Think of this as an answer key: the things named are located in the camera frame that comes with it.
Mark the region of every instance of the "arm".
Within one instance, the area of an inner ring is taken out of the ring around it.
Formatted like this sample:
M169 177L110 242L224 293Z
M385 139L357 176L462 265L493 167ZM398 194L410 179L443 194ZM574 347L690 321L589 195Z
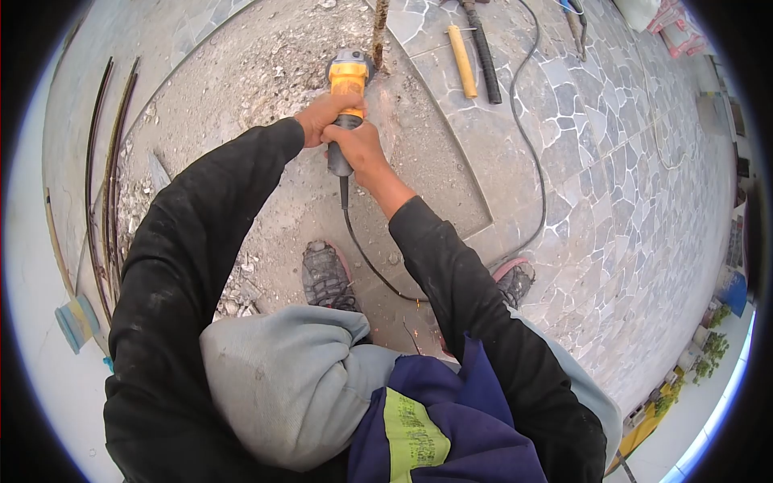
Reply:
M392 172L365 123L354 131L325 129L337 141L390 220L405 267L430 300L448 349L461 361L464 333L483 342L516 429L536 447L548 481L600 481L606 438L598 418L577 401L550 348L512 320L475 251Z
M105 383L107 450L132 481L345 479L340 458L311 474L258 464L216 412L199 335L284 165L361 102L325 97L296 119L251 128L154 199L124 264L110 333L115 375Z

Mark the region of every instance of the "left hand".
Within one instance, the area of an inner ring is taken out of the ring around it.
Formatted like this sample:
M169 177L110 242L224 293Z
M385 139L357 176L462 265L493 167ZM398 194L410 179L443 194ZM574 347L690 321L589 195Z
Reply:
M360 109L363 111L363 116L367 115L365 99L358 94L335 96L323 94L314 99L303 111L297 113L294 117L303 127L305 136L303 147L316 148L322 144L319 139L322 130L333 124L344 109Z

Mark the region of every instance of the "yellow angle grinder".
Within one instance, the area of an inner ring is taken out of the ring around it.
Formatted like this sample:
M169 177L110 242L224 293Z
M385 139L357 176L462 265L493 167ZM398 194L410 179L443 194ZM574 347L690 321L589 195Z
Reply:
M373 61L357 49L342 49L328 64L328 79L331 94L363 95L365 86L373 76ZM359 109L345 109L335 119L336 126L354 129L363 123L363 112ZM354 171L346 161L337 142L328 145L328 169L336 176L347 177Z

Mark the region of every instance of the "black rubber handle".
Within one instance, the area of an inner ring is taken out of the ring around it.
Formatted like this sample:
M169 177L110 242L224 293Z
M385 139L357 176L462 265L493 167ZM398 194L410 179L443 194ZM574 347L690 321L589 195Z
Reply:
M363 119L354 114L340 114L333 124L344 129L352 130L363 123ZM349 166L346 157L341 152L337 142L328 145L328 169L336 176L349 176L354 170Z
M475 41L475 48L478 50L478 59L483 69L483 80L485 81L486 92L489 94L489 103L501 104L502 94L499 92L499 81L496 79L494 60L491 58L489 41L486 40L483 24L480 17L478 17L478 13L473 8L467 9L467 18L470 22L470 27L475 29L472 31L472 39Z

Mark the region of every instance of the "shoe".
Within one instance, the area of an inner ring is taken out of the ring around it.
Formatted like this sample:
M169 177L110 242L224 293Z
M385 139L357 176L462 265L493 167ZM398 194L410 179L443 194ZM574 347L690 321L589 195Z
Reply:
M517 309L520 301L529 293L535 273L526 258L515 258L496 269L492 277L507 304Z
M318 240L306 246L301 279L309 305L362 312L354 298L349 265L332 243Z

